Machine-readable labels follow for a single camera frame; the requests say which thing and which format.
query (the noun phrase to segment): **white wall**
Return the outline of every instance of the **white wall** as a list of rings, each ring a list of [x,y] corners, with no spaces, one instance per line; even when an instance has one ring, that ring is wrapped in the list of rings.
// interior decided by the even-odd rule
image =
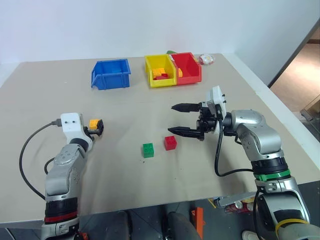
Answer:
[[[0,62],[236,52],[266,84],[319,0],[2,0]]]

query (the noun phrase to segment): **green ring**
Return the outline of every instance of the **green ring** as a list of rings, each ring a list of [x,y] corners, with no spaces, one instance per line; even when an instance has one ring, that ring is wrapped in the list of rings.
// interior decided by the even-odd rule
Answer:
[[[290,175],[290,170],[278,172],[278,173],[272,173],[272,174],[254,174],[254,177],[257,180],[260,181],[267,181],[269,179],[277,179],[277,178],[282,178]]]

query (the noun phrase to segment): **red lego brick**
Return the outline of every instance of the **red lego brick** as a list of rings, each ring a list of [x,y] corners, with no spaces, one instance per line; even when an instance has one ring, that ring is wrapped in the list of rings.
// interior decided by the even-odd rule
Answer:
[[[177,141],[175,136],[166,136],[164,138],[164,147],[165,147],[165,150],[167,151],[176,149]]]
[[[156,76],[153,78],[153,80],[162,80],[162,79],[168,79],[169,77],[168,76]]]

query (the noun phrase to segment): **wire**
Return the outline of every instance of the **wire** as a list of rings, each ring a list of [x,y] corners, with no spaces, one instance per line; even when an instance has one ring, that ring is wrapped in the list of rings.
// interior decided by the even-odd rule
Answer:
[[[257,213],[256,213],[256,207],[257,207],[257,198],[259,196],[259,190],[256,191],[253,201],[253,223],[254,223],[254,230],[259,240],[262,240],[259,234],[258,229],[258,223],[257,223]]]
[[[44,172],[45,172],[45,174],[47,174],[47,175],[48,175],[48,169],[47,169],[47,167],[48,167],[49,163],[51,163],[53,160],[55,160],[54,157],[51,158],[49,161],[47,161],[47,162],[45,163],[45,165],[44,165]]]
[[[234,142],[235,142],[236,144],[242,145],[242,143],[241,143],[240,141],[238,141],[238,134],[235,135]]]
[[[24,155],[24,152],[25,152],[25,149],[26,149],[26,146],[27,144],[29,143],[29,141],[37,134],[39,133],[41,130],[51,126],[51,125],[54,125],[55,122],[50,122],[46,125],[44,125],[43,127],[40,127],[37,131],[35,131],[34,133],[32,133],[28,139],[25,141],[22,149],[21,149],[21,152],[20,152],[20,157],[19,157],[19,169],[20,169],[20,173],[21,173],[21,176],[24,180],[24,182],[28,185],[28,187],[35,193],[37,194],[40,198],[42,198],[43,200],[46,200],[46,197],[44,195],[42,195],[37,189],[34,188],[34,186],[31,185],[31,183],[28,181],[28,179],[26,178],[26,175],[24,173],[24,170],[23,170],[23,167],[22,167],[22,157]]]
[[[16,240],[15,236],[12,234],[12,232],[9,230],[9,228],[5,228],[5,230],[8,232],[12,240]]]
[[[215,159],[214,159],[214,171],[215,174],[218,175],[219,177],[224,177],[230,174],[234,174],[237,172],[253,172],[252,169],[249,168],[240,168],[240,169],[235,169],[235,170],[231,170],[231,171],[227,171],[225,173],[220,174],[219,170],[218,170],[218,163],[219,163],[219,155],[220,155],[220,149],[221,149],[221,143],[222,143],[222,137],[223,137],[223,123],[222,120],[219,120],[219,138],[218,138],[218,144],[216,146],[216,152],[215,152]]]

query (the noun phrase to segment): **yellow lego brick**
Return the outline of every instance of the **yellow lego brick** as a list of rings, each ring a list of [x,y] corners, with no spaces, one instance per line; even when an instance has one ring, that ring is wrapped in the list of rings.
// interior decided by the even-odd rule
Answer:
[[[158,68],[158,69],[159,69],[159,71],[160,71],[161,74],[165,74],[165,73],[166,73],[166,71],[165,71],[165,69],[164,69],[163,67]]]
[[[98,122],[99,122],[99,119],[91,119],[89,122],[89,129],[92,129],[92,130],[97,129]]]
[[[178,77],[182,78],[182,76],[183,76],[182,70],[181,68],[178,68]]]
[[[153,68],[152,69],[152,75],[153,75],[154,78],[158,77],[158,76],[161,76],[161,74],[165,74],[165,73],[166,73],[166,71],[165,71],[165,69],[163,67],[161,67],[161,68]]]

